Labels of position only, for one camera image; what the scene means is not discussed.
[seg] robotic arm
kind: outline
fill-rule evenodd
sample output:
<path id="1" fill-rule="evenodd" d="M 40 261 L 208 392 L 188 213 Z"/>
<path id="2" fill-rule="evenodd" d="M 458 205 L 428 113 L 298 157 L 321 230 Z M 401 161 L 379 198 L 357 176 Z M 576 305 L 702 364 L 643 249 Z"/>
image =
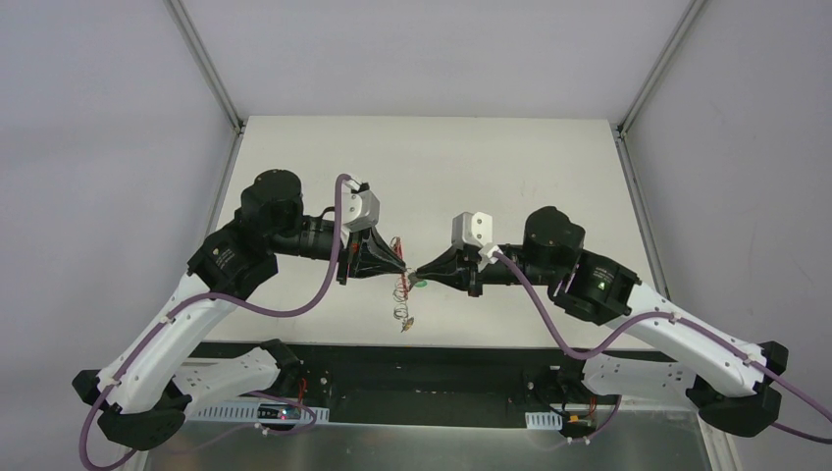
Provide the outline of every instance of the robotic arm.
<path id="1" fill-rule="evenodd" d="M 346 196 L 340 195 L 342 183 L 349 189 Z M 98 425 L 111 442 L 147 450 L 165 442 L 188 416 L 206 406 L 296 385 L 299 361 L 279 340 L 211 366 L 182 366 L 236 309 L 224 299 L 244 300 L 278 274 L 276 253 L 331 261 L 324 285 L 306 306 L 286 312 L 255 308 L 276 317 L 293 317 L 317 304 L 336 266 L 342 285 L 349 278 L 404 271 L 404 262 L 375 229 L 379 200 L 369 185 L 341 176 L 336 192 L 340 208 L 333 222 L 324 219 L 328 211 L 318 217 L 303 215 L 295 174 L 272 170 L 258 176 L 242 192 L 234 219 L 208 235 L 188 260 L 173 295 L 138 339 L 102 370 L 78 373 L 73 386 L 84 402 L 93 405 L 106 394 L 99 401 L 103 413 Z M 194 296 L 202 298 L 182 304 Z"/>
<path id="2" fill-rule="evenodd" d="M 741 437 L 753 437 L 777 420 L 781 395 L 750 363 L 756 361 L 782 374 L 788 361 L 783 345 L 731 337 L 686 312 L 643 284 L 631 270 L 585 250 L 584 229 L 552 206 L 528 217 L 522 245 L 494 244 L 492 226 L 492 217 L 485 213 L 462 213 L 454 218 L 451 248 L 419 268 L 411 282 L 432 280 L 474 297 L 482 295 L 483 285 L 520 284 L 508 263 L 495 263 L 499 258 L 513 263 L 531 285 L 545 286 L 551 302 L 583 321 L 617 329 L 632 323 L 638 314 L 670 313 L 668 318 L 637 321 L 627 330 L 674 359 L 648 362 L 600 354 L 605 345 L 593 352 L 564 347 L 545 309 L 538 306 L 552 335 L 576 358 L 578 381 L 593 393 L 671 399 L 698 409 L 711 426 Z M 749 360 L 739 359 L 688 323 L 730 342 Z"/>

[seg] white tabletop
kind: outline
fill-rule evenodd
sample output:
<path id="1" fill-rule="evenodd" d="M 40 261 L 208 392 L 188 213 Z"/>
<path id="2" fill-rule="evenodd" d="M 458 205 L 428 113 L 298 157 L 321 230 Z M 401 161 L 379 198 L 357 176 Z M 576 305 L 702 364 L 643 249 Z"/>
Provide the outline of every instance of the white tabletop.
<path id="1" fill-rule="evenodd" d="M 220 225 L 239 195 L 265 170 L 295 172 L 306 214 L 333 204 L 335 177 L 368 182 L 382 202 L 379 233 L 402 237 L 408 267 L 450 247 L 451 219 L 463 211 L 494 216 L 494 240 L 521 243 L 526 217 L 554 205 L 587 231 L 585 247 L 650 283 L 650 269 L 624 174 L 606 121 L 391 117 L 251 117 L 239 149 Z M 280 272 L 250 301 L 289 309 L 309 300 L 325 261 L 279 256 Z M 395 277 L 333 284 L 311 312 L 272 319 L 237 309 L 207 340 L 281 339 L 373 345 L 554 346 L 521 287 L 485 286 L 480 298 L 438 283 L 416 288 L 415 323 L 401 333 L 392 317 Z M 591 347 L 609 329 L 565 315 L 546 300 L 572 346 Z M 629 336 L 613 347 L 650 348 Z"/>

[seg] gray wall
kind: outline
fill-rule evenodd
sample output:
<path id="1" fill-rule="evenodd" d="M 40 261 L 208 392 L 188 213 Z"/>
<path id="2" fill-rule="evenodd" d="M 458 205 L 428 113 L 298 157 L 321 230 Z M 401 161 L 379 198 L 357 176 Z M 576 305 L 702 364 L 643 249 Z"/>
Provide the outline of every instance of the gray wall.
<path id="1" fill-rule="evenodd" d="M 161 307 L 232 133 L 163 2 L 2 10 L 0 468 L 80 469 L 70 381 Z"/>
<path id="2" fill-rule="evenodd" d="M 670 293 L 832 404 L 832 3 L 714 1 L 629 136 Z M 787 395 L 781 420 L 832 427 Z M 828 469 L 832 447 L 737 439 L 746 469 Z"/>

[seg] white cable tie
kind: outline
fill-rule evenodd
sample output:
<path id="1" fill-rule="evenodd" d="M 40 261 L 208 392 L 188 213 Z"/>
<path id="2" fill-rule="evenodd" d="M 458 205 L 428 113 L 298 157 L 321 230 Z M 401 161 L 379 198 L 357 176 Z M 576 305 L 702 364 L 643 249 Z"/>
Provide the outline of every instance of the white cable tie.
<path id="1" fill-rule="evenodd" d="M 478 267 L 482 272 L 488 265 L 493 265 L 497 262 L 496 257 L 494 256 L 495 253 L 502 253 L 502 250 L 499 249 L 499 246 L 493 242 L 489 242 L 483 245 L 480 248 L 480 266 Z"/>
<path id="2" fill-rule="evenodd" d="M 753 361 L 758 361 L 756 355 L 754 355 L 753 353 L 748 353 L 746 354 L 746 357 L 743 358 L 743 364 L 746 366 L 751 365 Z"/>
<path id="3" fill-rule="evenodd" d="M 105 387 L 105 388 L 106 388 L 106 387 L 108 387 L 108 386 L 121 386 L 121 385 L 122 385 L 122 382 L 121 382 L 121 381 L 114 380 L 113 378 L 110 378 L 110 377 L 108 376 L 107 378 L 100 378 L 100 379 L 98 380 L 98 384 L 100 384 L 101 386 L 103 386 L 103 387 Z"/>
<path id="4" fill-rule="evenodd" d="M 361 187 L 362 183 L 364 183 L 364 181 L 362 181 L 358 177 L 352 176 L 351 180 L 347 180 L 343 184 L 344 184 L 344 186 L 346 186 L 347 188 L 349 188 L 353 191 L 358 191 L 358 188 Z"/>

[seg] purple cable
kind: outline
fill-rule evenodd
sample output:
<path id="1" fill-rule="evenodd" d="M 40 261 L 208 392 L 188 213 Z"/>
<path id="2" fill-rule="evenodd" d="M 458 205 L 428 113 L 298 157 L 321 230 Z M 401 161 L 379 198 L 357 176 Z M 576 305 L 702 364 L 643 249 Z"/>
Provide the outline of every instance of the purple cable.
<path id="1" fill-rule="evenodd" d="M 600 345 L 597 346 L 596 348 L 593 348 L 592 350 L 589 350 L 589 351 L 577 351 L 573 348 L 570 348 L 566 344 L 566 340 L 563 339 L 563 336 L 560 334 L 560 332 L 557 331 L 557 328 L 554 326 L 554 323 L 551 321 L 551 318 L 549 317 L 548 312 L 546 312 L 546 307 L 541 302 L 541 299 L 538 296 L 537 292 L 535 291 L 535 288 L 532 286 L 532 284 L 529 282 L 529 279 L 526 278 L 526 275 L 523 274 L 523 272 L 520 270 L 520 268 L 517 267 L 517 265 L 510 258 L 506 257 L 501 252 L 495 252 L 494 257 L 496 257 L 497 260 L 502 262 L 514 274 L 514 276 L 517 277 L 517 280 L 520 282 L 521 285 L 523 285 L 523 288 L 526 289 L 526 292 L 529 293 L 529 297 L 532 298 L 532 302 L 535 304 L 535 307 L 538 308 L 538 312 L 540 313 L 541 317 L 543 318 L 544 323 L 546 323 L 546 327 L 548 328 L 549 333 L 551 334 L 552 338 L 554 339 L 554 342 L 557 343 L 557 346 L 559 346 L 560 349 L 563 350 L 563 352 L 567 356 L 570 356 L 572 358 L 575 358 L 575 359 L 578 359 L 578 360 L 589 360 L 590 358 L 593 358 L 595 356 L 600 355 L 611 343 L 613 343 L 616 339 L 618 339 L 621 336 L 621 334 L 624 334 L 624 331 L 629 329 L 634 324 L 637 324 L 637 323 L 642 322 L 644 320 L 653 319 L 653 318 L 662 318 L 662 319 L 668 319 L 668 320 L 673 319 L 673 315 L 669 312 L 649 312 L 649 313 L 645 313 L 645 314 L 639 314 L 638 316 L 633 316 L 631 319 L 628 319 L 626 322 L 624 322 L 624 324 L 622 324 L 617 329 L 612 331 L 612 334 L 610 334 L 609 337 L 607 337 L 603 342 L 601 342 Z M 744 362 L 748 361 L 749 364 L 751 366 L 753 366 L 756 370 L 760 371 L 765 376 L 774 380 L 775 383 L 777 383 L 778 385 L 785 388 L 788 392 L 796 395 L 800 400 L 802 400 L 803 402 L 808 404 L 811 408 L 813 408 L 814 410 L 819 412 L 821 415 L 823 415 L 823 417 L 825 417 L 826 420 L 828 420 L 830 423 L 832 423 L 832 411 L 830 411 L 829 409 L 824 407 L 823 404 L 821 404 L 820 402 L 818 402 L 817 400 L 815 400 L 814 398 L 809 396 L 807 393 L 803 392 L 802 390 L 800 390 L 796 386 L 789 383 L 787 380 L 784 380 L 782 377 L 780 377 L 780 375 L 774 373 L 770 369 L 761 365 L 759 362 L 749 361 L 749 356 L 746 353 L 744 353 L 741 349 L 732 345 L 730 342 L 728 342 L 727 340 L 724 340 L 723 338 L 721 338 L 717 334 L 711 332 L 709 329 L 707 329 L 707 328 L 705 328 L 705 327 L 703 327 L 703 326 L 701 326 L 701 325 L 699 325 L 699 324 L 697 324 L 693 321 L 685 319 L 684 317 L 678 319 L 676 322 L 678 322 L 679 324 L 681 324 L 683 326 L 686 326 L 686 327 L 696 331 L 699 334 L 702 334 L 703 336 L 707 337 L 709 340 L 712 340 L 712 341 L 716 342 L 717 344 L 721 345 L 723 348 L 730 351 L 731 353 L 733 353 L 735 356 L 737 356 L 738 358 L 740 358 Z M 604 422 L 604 424 L 603 424 L 603 426 L 601 426 L 601 428 L 606 426 L 607 423 L 609 423 L 609 420 Z M 774 423 L 774 424 L 772 424 L 772 427 L 774 427 L 778 430 L 781 430 L 783 432 L 786 432 L 788 434 L 792 434 L 796 437 L 800 437 L 802 439 L 810 440 L 812 442 L 817 442 L 819 444 L 832 445 L 832 439 L 827 439 L 827 438 L 824 438 L 824 437 L 818 437 L 816 435 L 807 434 L 806 432 L 801 432 L 801 431 L 793 429 L 792 427 L 789 427 L 787 425 L 782 425 L 780 423 Z"/>
<path id="2" fill-rule="evenodd" d="M 304 314 L 310 311 L 313 307 L 318 305 L 321 302 L 321 299 L 324 298 L 324 295 L 327 293 L 327 290 L 330 288 L 330 284 L 333 282 L 333 277 L 335 276 L 336 266 L 338 265 L 338 251 L 340 250 L 340 237 L 338 231 L 340 230 L 340 223 L 341 223 L 341 192 L 340 188 L 344 182 L 352 180 L 352 177 L 347 174 L 341 174 L 336 179 L 336 196 L 335 196 L 335 230 L 336 232 L 333 234 L 333 248 L 330 251 L 330 264 L 327 267 L 327 274 L 324 277 L 324 282 L 321 284 L 321 287 L 318 289 L 318 292 L 315 296 L 307 302 L 306 304 L 289 311 L 275 311 L 272 309 L 266 309 L 265 307 L 255 306 L 254 304 L 250 304 L 243 300 L 237 299 L 233 296 L 229 296 L 227 294 L 223 294 L 221 292 L 205 292 L 202 294 L 197 294 L 196 296 L 189 297 L 188 299 L 181 302 L 177 307 L 173 308 L 166 317 L 169 319 L 174 319 L 181 313 L 187 306 L 193 304 L 196 301 L 201 301 L 203 299 L 222 299 L 224 301 L 230 302 L 231 304 L 235 304 L 240 307 L 244 307 L 250 311 L 256 312 L 257 314 L 262 314 L 264 316 L 270 317 L 296 317 L 301 314 Z M 122 363 L 122 366 L 116 370 L 116 373 L 113 375 L 114 381 L 119 381 L 122 376 L 124 376 L 125 372 L 128 368 L 132 365 L 133 361 L 138 357 L 139 353 L 141 353 L 146 346 L 159 334 L 159 332 L 164 329 L 166 324 L 156 324 L 153 326 L 153 329 L 147 333 L 146 336 L 142 340 L 139 341 L 138 345 L 135 349 L 130 352 L 125 361 Z M 86 419 L 83 421 L 83 426 L 80 430 L 80 437 L 78 438 L 78 455 L 80 457 L 80 462 L 83 464 L 83 467 L 88 469 L 89 471 L 112 471 L 119 466 L 125 464 L 132 456 L 135 454 L 136 450 L 132 449 L 128 451 L 124 456 L 119 458 L 113 464 L 107 466 L 98 466 L 93 463 L 89 459 L 89 453 L 87 452 L 86 445 L 89 441 L 89 429 L 92 427 L 92 421 L 95 418 L 95 412 L 101 407 L 101 404 L 104 403 L 104 400 L 107 398 L 107 395 L 113 390 L 114 385 L 107 386 L 104 388 L 104 391 L 98 395 L 98 398 L 95 399 L 92 406 L 89 408 L 89 413 L 86 414 Z"/>
<path id="3" fill-rule="evenodd" d="M 305 406 L 305 405 L 301 404 L 300 402 L 295 402 L 295 401 L 293 401 L 291 399 L 287 399 L 285 397 L 276 397 L 276 396 L 273 396 L 273 395 L 268 395 L 268 394 L 265 394 L 265 393 L 262 393 L 262 392 L 250 392 L 249 394 L 257 396 L 257 397 L 261 397 L 261 398 L 264 398 L 264 399 L 273 400 L 274 402 L 279 402 L 281 404 L 288 404 L 288 405 L 291 405 L 293 407 L 297 407 L 298 409 L 303 410 L 304 412 L 309 414 L 310 417 L 312 417 L 312 421 L 309 422 L 308 424 L 303 424 L 301 426 L 296 425 L 296 426 L 292 427 L 289 430 L 272 430 L 272 429 L 269 429 L 267 427 L 263 427 L 261 430 L 266 431 L 266 434 L 268 434 L 268 435 L 272 435 L 272 436 L 297 435 L 297 434 L 306 432 L 307 430 L 311 429 L 318 422 L 318 414 L 316 414 L 314 410 L 312 410 L 308 406 Z M 230 435 L 232 435 L 232 434 L 234 434 L 234 433 L 236 433 L 236 432 L 238 432 L 242 429 L 249 429 L 250 430 L 250 429 L 252 429 L 252 426 L 251 426 L 250 423 L 247 423 L 247 424 L 240 424 L 240 425 L 231 427 L 230 429 L 226 430 L 225 432 L 218 435 L 217 437 L 214 437 L 213 439 L 211 439 L 211 440 L 209 440 L 209 441 L 207 441 L 203 444 L 197 445 L 193 448 L 189 448 L 189 449 L 163 449 L 162 451 L 164 451 L 168 454 L 194 453 L 196 451 L 201 450 L 202 448 L 213 445 L 216 442 L 218 442 L 218 441 L 220 441 L 220 440 L 222 440 L 222 439 L 224 439 L 224 438 L 226 438 L 226 437 L 228 437 L 228 436 L 230 436 Z"/>

